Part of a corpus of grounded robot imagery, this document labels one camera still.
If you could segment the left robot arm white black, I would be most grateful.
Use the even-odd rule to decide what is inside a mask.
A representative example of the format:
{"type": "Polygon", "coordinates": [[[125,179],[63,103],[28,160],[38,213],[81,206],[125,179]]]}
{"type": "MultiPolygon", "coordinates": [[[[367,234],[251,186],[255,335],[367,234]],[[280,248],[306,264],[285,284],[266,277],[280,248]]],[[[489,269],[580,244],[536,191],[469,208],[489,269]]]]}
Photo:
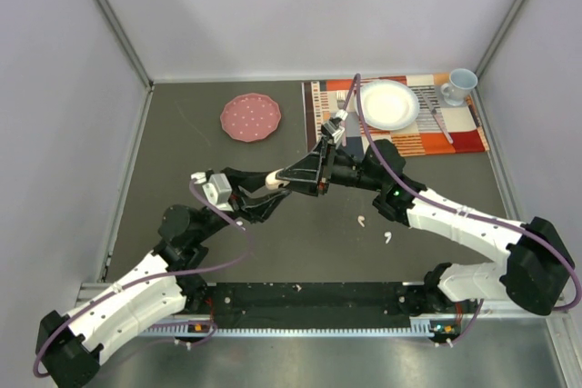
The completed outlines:
{"type": "Polygon", "coordinates": [[[231,168],[193,174],[189,188],[201,208],[169,206],[159,243],[135,267],[87,303],[41,320],[34,376],[83,387],[144,330],[183,310],[200,310],[206,301],[203,241],[238,220],[264,222],[289,194],[277,176],[231,168]]]}

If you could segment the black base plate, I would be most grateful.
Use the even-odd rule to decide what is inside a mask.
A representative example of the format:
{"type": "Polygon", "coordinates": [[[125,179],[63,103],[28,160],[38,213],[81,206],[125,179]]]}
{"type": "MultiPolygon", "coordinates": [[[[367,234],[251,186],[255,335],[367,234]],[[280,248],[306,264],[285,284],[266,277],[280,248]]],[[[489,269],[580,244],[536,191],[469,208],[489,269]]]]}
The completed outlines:
{"type": "Polygon", "coordinates": [[[186,313],[223,328],[404,327],[412,317],[456,312],[439,291],[398,282],[217,283],[186,303],[186,313]]]}

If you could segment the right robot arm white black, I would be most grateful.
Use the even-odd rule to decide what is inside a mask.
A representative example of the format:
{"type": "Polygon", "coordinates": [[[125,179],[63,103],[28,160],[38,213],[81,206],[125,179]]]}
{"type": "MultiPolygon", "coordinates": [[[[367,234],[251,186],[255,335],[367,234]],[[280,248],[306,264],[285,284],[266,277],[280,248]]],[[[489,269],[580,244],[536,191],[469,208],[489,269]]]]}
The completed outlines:
{"type": "Polygon", "coordinates": [[[375,140],[357,159],[322,139],[297,163],[269,174],[266,186],[313,196],[331,184],[373,191],[373,206],[387,220],[485,256],[481,264],[443,263],[426,275],[424,297],[435,311],[469,299],[510,300],[537,315],[556,309],[575,264],[552,223],[505,220],[452,202],[405,176],[405,164],[388,140],[375,140]]]}

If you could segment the light blue mug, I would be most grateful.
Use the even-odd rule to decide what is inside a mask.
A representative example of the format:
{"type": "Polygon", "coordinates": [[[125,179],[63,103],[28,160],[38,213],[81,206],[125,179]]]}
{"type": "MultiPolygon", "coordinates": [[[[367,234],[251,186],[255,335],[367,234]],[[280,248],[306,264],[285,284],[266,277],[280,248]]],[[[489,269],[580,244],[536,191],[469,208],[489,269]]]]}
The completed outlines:
{"type": "Polygon", "coordinates": [[[477,84],[478,78],[474,72],[466,68],[458,68],[450,72],[447,81],[441,85],[440,92],[447,104],[460,106],[477,84]]]}

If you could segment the pink polka dot plate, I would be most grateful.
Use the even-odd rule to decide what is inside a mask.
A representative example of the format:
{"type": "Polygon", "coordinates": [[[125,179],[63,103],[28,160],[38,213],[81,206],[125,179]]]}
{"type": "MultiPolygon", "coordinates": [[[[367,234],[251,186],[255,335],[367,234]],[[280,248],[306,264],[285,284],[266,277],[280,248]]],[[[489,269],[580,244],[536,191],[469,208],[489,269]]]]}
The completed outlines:
{"type": "Polygon", "coordinates": [[[228,102],[221,115],[221,127],[232,139],[244,143],[265,140],[279,126],[280,107],[268,95],[238,95],[228,102]]]}

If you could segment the pink handled knife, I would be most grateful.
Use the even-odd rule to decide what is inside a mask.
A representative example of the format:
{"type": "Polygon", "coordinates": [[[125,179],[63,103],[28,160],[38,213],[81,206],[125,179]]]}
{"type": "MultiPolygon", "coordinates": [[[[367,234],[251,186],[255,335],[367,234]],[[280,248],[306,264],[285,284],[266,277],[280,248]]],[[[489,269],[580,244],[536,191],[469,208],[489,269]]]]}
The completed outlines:
{"type": "Polygon", "coordinates": [[[432,115],[432,117],[435,120],[436,124],[438,125],[440,131],[443,133],[443,135],[445,136],[446,140],[450,144],[453,144],[454,143],[454,140],[453,140],[451,134],[448,132],[447,127],[446,127],[444,121],[439,116],[439,113],[438,113],[437,109],[432,105],[430,99],[426,96],[426,94],[422,90],[420,90],[419,93],[420,93],[423,101],[425,102],[428,111],[430,112],[430,114],[432,115]]]}

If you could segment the patchwork colourful placemat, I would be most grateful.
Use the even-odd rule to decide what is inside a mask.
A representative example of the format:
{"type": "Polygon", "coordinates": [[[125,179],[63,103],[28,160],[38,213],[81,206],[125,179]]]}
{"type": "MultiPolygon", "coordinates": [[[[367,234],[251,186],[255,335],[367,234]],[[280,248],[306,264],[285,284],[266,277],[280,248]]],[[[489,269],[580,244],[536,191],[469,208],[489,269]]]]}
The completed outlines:
{"type": "MultiPolygon", "coordinates": [[[[409,87],[417,96],[419,114],[414,123],[397,131],[383,131],[370,127],[373,139],[391,141],[404,157],[436,154],[482,153],[489,150],[486,134],[477,114],[473,99],[467,96],[460,106],[448,105],[440,87],[447,74],[392,75],[390,80],[409,87]],[[422,90],[437,109],[454,143],[450,144],[428,111],[419,91],[422,90]]],[[[337,111],[336,91],[347,91],[349,79],[326,79],[302,83],[306,123],[306,147],[312,149],[321,136],[321,124],[337,111]]]]}

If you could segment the white paper plate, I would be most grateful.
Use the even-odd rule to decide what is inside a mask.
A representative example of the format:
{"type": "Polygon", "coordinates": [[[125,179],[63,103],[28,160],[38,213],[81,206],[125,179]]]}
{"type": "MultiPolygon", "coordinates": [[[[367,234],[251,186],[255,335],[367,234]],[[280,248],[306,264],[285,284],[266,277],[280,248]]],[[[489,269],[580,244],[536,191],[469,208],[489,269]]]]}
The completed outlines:
{"type": "Polygon", "coordinates": [[[354,109],[363,110],[366,123],[378,130],[397,131],[415,122],[420,105],[406,85],[392,80],[375,80],[360,88],[354,109]]]}

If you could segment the aluminium frame rail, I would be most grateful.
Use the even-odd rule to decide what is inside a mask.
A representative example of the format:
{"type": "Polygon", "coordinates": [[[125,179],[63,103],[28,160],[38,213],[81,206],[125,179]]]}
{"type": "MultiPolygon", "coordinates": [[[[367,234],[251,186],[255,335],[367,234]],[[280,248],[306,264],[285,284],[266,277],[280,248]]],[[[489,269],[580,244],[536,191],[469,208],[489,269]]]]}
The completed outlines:
{"type": "Polygon", "coordinates": [[[118,293],[120,293],[120,288],[116,284],[82,284],[76,297],[75,306],[67,314],[73,316],[90,306],[84,316],[106,319],[115,310],[115,296],[118,293]]]}

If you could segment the pink handled fork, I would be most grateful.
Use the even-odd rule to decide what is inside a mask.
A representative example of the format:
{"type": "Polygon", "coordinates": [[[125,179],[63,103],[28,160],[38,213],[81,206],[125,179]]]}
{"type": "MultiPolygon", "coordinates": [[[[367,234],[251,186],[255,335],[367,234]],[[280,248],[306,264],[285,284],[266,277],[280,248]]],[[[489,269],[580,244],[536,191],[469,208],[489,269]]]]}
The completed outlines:
{"type": "MultiPolygon", "coordinates": [[[[341,112],[341,114],[344,114],[345,112],[345,105],[346,105],[346,95],[347,95],[347,91],[336,91],[336,106],[337,106],[337,111],[341,112]]],[[[342,127],[342,129],[344,130],[342,138],[341,138],[341,146],[345,147],[346,146],[346,119],[345,118],[341,118],[340,121],[340,126],[342,127]]]]}

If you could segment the white earbud charging case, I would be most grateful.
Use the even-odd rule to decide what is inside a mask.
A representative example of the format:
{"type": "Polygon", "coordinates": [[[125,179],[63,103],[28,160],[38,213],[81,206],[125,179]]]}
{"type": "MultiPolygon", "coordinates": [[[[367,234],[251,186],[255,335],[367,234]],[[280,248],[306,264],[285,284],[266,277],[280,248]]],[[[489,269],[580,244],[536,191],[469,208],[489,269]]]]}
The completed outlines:
{"type": "Polygon", "coordinates": [[[265,187],[270,191],[286,188],[289,184],[289,181],[278,177],[278,171],[269,173],[265,179],[265,187]]]}

